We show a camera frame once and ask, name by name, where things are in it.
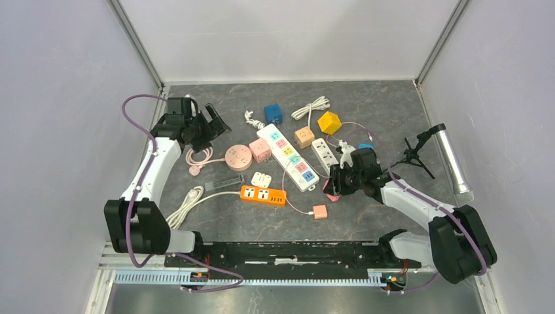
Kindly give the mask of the pink plug adapter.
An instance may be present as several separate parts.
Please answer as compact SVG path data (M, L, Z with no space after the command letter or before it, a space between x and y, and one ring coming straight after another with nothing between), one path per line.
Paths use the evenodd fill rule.
M336 192L334 191L334 184L333 181L331 179L327 179L325 181L325 184L323 186L323 193L324 195L326 195L326 197L328 197L328 199L330 199L333 202L336 202L339 200L340 195L336 195Z

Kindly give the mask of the pink charger plug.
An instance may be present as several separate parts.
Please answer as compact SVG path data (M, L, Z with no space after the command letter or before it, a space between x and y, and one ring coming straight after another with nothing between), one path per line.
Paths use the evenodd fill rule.
M316 220L324 219L328 217L328 211L326 205L315 205L312 209L313 217Z

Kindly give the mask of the small white power strip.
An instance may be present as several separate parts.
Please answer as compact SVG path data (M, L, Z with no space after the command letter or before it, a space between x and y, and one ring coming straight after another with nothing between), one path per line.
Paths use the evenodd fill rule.
M323 138L319 138L312 141L311 148L324 168L326 174L329 175L331 166L339 164L339 161L336 159L336 156L333 154L330 146Z

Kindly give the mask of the long white power strip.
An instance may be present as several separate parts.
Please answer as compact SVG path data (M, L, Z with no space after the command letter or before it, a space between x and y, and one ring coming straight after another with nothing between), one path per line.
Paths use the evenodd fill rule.
M272 156L301 192L315 189L319 175L274 124L259 129L257 137L266 141Z

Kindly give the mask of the pink cube socket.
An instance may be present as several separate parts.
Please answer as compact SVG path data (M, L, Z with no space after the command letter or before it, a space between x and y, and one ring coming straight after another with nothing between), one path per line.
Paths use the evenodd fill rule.
M263 138L249 143L249 149L257 163L262 163L272 156L272 150Z

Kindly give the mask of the light blue plug adapter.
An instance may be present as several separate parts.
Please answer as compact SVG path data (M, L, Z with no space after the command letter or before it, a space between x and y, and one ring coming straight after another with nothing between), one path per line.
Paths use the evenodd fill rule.
M374 147L373 147L372 145L370 145L370 144L361 143L361 144L358 146L358 149L359 149L359 150L364 150L364 151L367 151L367 150L373 151L373 150L374 150Z

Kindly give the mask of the orange power strip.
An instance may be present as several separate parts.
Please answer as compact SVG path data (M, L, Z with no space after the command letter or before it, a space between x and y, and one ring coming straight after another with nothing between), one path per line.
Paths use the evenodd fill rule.
M242 201L284 207L287 193L284 190L260 188L257 186L243 185L239 197Z

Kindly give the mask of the blue cube socket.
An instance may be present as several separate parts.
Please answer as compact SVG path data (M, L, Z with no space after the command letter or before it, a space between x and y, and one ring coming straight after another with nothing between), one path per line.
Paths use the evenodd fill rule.
M278 103L265 106L264 115L267 124L279 125L283 123L283 113Z

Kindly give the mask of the tan wooden cube socket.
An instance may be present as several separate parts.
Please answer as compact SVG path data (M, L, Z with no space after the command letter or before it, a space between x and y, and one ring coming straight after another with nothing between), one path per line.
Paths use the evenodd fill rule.
M296 130L294 135L295 143L298 145L299 148L306 148L310 146L315 140L315 135L308 126Z

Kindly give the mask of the yellow cube socket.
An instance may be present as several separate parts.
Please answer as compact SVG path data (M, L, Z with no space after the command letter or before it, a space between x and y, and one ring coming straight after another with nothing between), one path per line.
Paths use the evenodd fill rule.
M327 135L335 134L342 127L342 122L340 121L338 115L330 111L326 111L317 120L317 123L320 130Z

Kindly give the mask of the white plug adapter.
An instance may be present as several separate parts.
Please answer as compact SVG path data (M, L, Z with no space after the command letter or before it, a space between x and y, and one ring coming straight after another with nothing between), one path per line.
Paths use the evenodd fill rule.
M265 173L255 172L251 179L251 184L259 188L268 188L272 181L272 177Z

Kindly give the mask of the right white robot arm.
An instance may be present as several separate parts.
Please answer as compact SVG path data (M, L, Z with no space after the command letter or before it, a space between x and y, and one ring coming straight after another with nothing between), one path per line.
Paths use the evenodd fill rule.
M427 235L399 229L381 237L379 261L394 267L403 259L433 266L452 284L484 275L498 255L478 211L440 202L410 186L390 169L383 170L371 148L356 149L351 159L329 168L323 191L347 196L357 191L417 222Z

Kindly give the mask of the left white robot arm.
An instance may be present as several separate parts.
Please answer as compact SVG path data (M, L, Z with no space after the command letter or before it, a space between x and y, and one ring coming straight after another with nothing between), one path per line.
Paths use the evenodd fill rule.
M166 112L148 130L127 113L134 99L131 96L124 101L122 114L147 136L148 148L130 185L119 198L108 200L103 209L111 244L115 252L131 257L181 253L189 266L199 266L206 257L205 248L197 244L199 236L171 228L161 213L160 199L185 148L200 152L232 130L211 103L202 111L191 96L166 99Z

